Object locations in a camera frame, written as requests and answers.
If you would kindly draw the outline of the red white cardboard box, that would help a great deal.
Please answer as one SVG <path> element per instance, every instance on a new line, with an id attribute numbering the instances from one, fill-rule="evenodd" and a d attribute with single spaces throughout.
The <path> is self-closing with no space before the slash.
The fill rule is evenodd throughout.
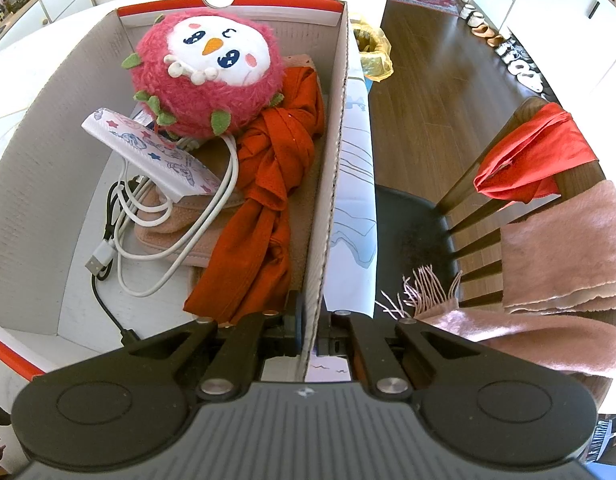
<path id="1" fill-rule="evenodd" d="M 116 0 L 73 15 L 0 53 L 0 73 L 30 54 L 21 96 L 0 90 L 0 113 L 22 111 L 0 159 L 0 403 L 35 375 L 118 347 L 91 292 L 85 261 L 99 243 L 120 162 L 82 129 L 96 108 L 133 110 L 123 59 L 154 23 L 216 0 Z M 227 0 L 227 11 L 271 25 L 286 54 L 306 53 L 329 97 L 306 273 L 306 338 L 314 341 L 333 229 L 343 136 L 349 21 L 336 0 Z"/>

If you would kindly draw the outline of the white wall cabinets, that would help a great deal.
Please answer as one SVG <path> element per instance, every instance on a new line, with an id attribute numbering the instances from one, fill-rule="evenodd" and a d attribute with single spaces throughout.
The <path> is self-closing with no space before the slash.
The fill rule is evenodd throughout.
<path id="1" fill-rule="evenodd" d="M 470 0 L 514 37 L 558 99 L 616 94 L 616 6 L 611 0 Z"/>

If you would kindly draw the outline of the red cloth on chair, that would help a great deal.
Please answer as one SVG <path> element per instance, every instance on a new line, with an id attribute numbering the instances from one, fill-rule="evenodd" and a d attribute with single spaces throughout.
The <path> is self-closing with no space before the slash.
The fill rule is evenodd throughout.
<path id="1" fill-rule="evenodd" d="M 491 148 L 473 184 L 494 200 L 527 204 L 558 192 L 555 174 L 595 160 L 572 115 L 548 103 Z"/>

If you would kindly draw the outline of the pink fleece pouch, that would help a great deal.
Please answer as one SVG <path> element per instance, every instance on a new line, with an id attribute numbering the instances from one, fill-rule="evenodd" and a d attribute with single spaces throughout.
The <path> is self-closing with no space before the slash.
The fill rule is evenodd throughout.
<path id="1" fill-rule="evenodd" d="M 291 226 L 291 241 L 289 242 L 289 270 L 291 270 L 291 288 L 296 289 L 303 283 L 313 216 L 317 196 L 319 195 L 320 165 L 323 158 L 324 140 L 319 136 L 313 140 L 313 159 L 310 168 L 306 170 L 299 185 L 288 191 L 288 218 Z M 206 164 L 212 171 L 218 172 L 227 166 L 229 150 L 221 140 L 211 140 L 202 148 L 193 151 L 193 155 Z M 217 241 L 227 223 L 244 203 L 243 191 L 245 184 L 239 181 L 232 197 L 212 221 L 208 230 L 193 246 L 186 256 L 186 266 L 198 270 L 207 268 Z M 157 254 L 173 246 L 183 235 L 191 232 L 193 223 L 201 218 L 201 213 L 209 204 L 208 196 L 192 196 L 180 200 L 174 205 L 172 216 L 161 226 L 144 228 L 137 226 L 134 235 L 142 247 L 150 254 Z"/>

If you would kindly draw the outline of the pink plush toy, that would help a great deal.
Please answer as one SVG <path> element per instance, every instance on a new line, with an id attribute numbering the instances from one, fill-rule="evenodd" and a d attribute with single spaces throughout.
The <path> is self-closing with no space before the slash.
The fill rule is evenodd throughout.
<path id="1" fill-rule="evenodd" d="M 198 140 L 234 133 L 280 102 L 284 77 L 270 26 L 208 8 L 155 21 L 122 67 L 158 127 Z"/>

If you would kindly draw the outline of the white drawer cabinet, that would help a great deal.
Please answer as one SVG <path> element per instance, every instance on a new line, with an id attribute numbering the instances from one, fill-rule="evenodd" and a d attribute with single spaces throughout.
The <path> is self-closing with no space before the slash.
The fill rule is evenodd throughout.
<path id="1" fill-rule="evenodd" d="M 0 51 L 63 18 L 90 9 L 95 0 L 29 0 L 0 24 Z"/>

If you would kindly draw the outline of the row of shoes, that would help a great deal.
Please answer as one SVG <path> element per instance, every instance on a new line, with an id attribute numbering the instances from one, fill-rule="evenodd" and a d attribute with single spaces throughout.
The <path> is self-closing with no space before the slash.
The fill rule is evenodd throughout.
<path id="1" fill-rule="evenodd" d="M 472 35 L 486 41 L 486 45 L 494 50 L 499 60 L 506 66 L 506 70 L 516 81 L 526 89 L 537 94 L 548 90 L 537 64 L 521 44 L 512 36 L 504 38 L 493 27 L 472 3 L 465 3 L 459 14 L 471 29 Z"/>

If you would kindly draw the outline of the red knotted cloth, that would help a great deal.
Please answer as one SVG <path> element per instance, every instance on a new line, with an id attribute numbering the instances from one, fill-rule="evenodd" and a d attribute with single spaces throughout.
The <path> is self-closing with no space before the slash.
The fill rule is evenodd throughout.
<path id="1" fill-rule="evenodd" d="M 324 131 L 317 72 L 284 70 L 281 104 L 268 107 L 237 138 L 236 188 L 244 203 L 224 226 L 184 310 L 218 323 L 280 310 L 291 284 L 288 196 L 301 185 Z"/>

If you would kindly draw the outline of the near wooden chair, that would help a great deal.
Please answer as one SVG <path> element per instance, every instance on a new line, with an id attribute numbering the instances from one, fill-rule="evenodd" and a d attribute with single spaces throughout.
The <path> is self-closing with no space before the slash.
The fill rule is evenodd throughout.
<path id="1" fill-rule="evenodd" d="M 453 335 L 414 318 L 394 320 L 385 297 L 429 266 L 462 308 L 502 308 L 502 229 L 608 180 L 600 162 L 555 174 L 558 192 L 524 204 L 478 193 L 485 156 L 549 102 L 532 98 L 510 118 L 468 171 L 437 203 L 378 188 L 375 316 L 397 350 L 413 393 L 409 404 L 434 439 L 462 457 L 501 470 L 536 471 L 579 460 L 616 378 L 563 373 Z M 593 315 L 616 325 L 616 311 Z"/>

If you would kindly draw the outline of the pink scarf on chair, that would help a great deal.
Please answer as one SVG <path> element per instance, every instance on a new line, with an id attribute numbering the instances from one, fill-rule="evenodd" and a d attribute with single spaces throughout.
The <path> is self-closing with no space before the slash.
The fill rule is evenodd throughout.
<path id="1" fill-rule="evenodd" d="M 552 370 L 616 378 L 616 325 L 593 318 L 616 311 L 612 181 L 503 226 L 502 274 L 499 311 L 460 307 L 429 266 L 379 306 Z"/>

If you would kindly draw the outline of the blue white small box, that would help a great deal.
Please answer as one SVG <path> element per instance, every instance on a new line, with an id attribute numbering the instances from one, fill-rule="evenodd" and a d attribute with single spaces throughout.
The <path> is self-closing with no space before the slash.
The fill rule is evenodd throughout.
<path id="1" fill-rule="evenodd" d="M 134 120 L 134 122 L 138 122 L 140 125 L 144 127 L 152 128 L 154 127 L 154 117 L 151 116 L 149 110 L 145 110 L 145 107 L 142 103 L 136 103 L 130 118 Z"/>

